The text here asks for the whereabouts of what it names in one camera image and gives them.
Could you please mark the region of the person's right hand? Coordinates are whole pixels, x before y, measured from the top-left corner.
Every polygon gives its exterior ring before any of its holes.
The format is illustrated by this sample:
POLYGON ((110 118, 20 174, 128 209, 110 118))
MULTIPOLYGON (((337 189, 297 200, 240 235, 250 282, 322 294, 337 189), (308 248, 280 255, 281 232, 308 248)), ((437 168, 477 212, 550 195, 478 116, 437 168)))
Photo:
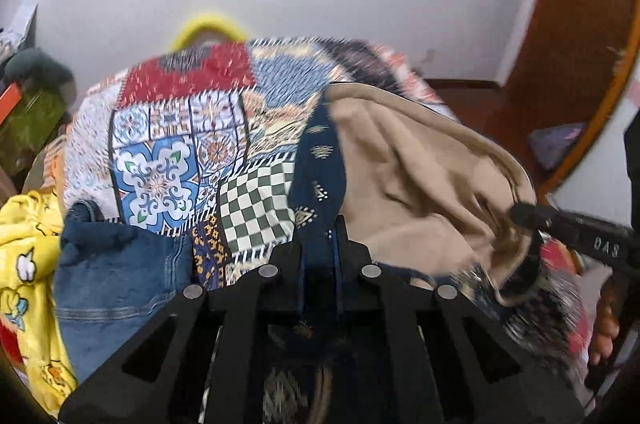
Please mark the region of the person's right hand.
POLYGON ((612 274, 602 285, 594 318, 592 337, 589 344, 589 364, 597 366, 611 357, 614 340, 620 332, 620 322, 616 314, 620 304, 620 281, 612 274))

